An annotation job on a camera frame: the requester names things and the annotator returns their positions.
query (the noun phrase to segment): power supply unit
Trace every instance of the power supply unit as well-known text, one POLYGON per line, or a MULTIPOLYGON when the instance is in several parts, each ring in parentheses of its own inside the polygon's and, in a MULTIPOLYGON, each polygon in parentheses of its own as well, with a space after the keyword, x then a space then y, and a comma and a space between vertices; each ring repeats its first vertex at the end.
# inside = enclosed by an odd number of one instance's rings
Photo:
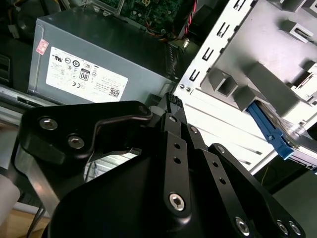
POLYGON ((77 7, 37 20, 29 93, 59 104, 145 103, 173 89, 189 55, 114 16, 77 7))

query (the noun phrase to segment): green circuit board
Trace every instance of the green circuit board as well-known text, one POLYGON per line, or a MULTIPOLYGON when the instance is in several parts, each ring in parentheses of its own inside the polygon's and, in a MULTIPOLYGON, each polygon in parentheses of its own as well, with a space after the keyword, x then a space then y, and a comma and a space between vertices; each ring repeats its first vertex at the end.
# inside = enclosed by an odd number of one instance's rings
MULTIPOLYGON (((102 0, 117 8, 119 0, 102 0)), ((142 26, 149 24, 156 32, 171 32, 174 18, 183 0, 125 0, 121 16, 127 17, 142 26)))

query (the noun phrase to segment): barcode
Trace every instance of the barcode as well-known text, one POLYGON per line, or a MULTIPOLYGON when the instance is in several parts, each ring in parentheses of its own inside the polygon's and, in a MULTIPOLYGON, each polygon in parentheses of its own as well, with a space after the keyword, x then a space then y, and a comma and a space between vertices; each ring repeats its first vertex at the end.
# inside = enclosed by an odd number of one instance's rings
POLYGON ((114 88, 110 88, 110 96, 115 98, 119 97, 120 91, 114 88))

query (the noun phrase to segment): white cylinder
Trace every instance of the white cylinder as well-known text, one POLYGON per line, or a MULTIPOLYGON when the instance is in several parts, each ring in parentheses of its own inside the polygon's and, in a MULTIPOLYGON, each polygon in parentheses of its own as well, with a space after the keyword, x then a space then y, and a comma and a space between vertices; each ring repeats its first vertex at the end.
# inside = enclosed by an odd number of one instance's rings
POLYGON ((7 177, 0 175, 0 225, 6 220, 19 197, 19 189, 7 177))

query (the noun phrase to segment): power supply label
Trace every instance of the power supply label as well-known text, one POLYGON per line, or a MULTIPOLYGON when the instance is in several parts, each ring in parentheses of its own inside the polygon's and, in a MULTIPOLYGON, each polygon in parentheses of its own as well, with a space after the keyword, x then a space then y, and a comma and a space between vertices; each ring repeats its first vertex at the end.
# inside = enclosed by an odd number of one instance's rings
POLYGON ((46 83, 95 103, 120 100, 128 78, 52 47, 46 83))

